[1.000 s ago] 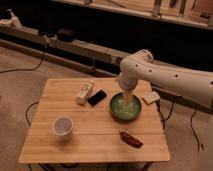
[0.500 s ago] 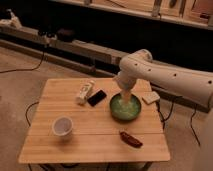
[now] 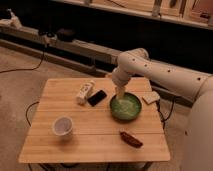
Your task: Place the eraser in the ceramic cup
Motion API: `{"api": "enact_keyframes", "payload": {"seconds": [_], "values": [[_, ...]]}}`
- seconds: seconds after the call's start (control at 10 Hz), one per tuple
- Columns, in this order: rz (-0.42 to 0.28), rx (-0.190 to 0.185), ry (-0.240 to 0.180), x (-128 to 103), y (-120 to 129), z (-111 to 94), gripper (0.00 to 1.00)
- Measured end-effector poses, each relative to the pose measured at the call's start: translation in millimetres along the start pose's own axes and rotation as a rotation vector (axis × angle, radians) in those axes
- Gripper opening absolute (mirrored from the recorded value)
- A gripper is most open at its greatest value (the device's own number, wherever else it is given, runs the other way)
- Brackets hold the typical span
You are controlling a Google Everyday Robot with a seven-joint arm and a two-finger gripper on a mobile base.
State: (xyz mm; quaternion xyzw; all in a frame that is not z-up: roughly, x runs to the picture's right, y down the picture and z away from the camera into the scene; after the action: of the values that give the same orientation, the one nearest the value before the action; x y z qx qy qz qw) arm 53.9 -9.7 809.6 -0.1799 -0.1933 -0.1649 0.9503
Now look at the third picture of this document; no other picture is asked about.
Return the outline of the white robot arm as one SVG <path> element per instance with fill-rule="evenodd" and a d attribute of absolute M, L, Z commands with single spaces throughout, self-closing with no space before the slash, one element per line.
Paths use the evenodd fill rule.
<path fill-rule="evenodd" d="M 213 74 L 149 59 L 137 48 L 120 53 L 112 81 L 117 87 L 141 75 L 193 103 L 190 110 L 181 171 L 213 171 Z"/>

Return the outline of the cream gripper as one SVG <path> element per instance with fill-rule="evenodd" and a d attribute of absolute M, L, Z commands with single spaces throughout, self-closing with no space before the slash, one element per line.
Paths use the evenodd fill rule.
<path fill-rule="evenodd" d="M 115 68 L 112 72 L 112 81 L 117 86 L 115 88 L 116 99 L 122 99 L 125 94 L 125 88 L 128 82 L 131 80 L 132 74 L 124 71 L 121 68 Z"/>

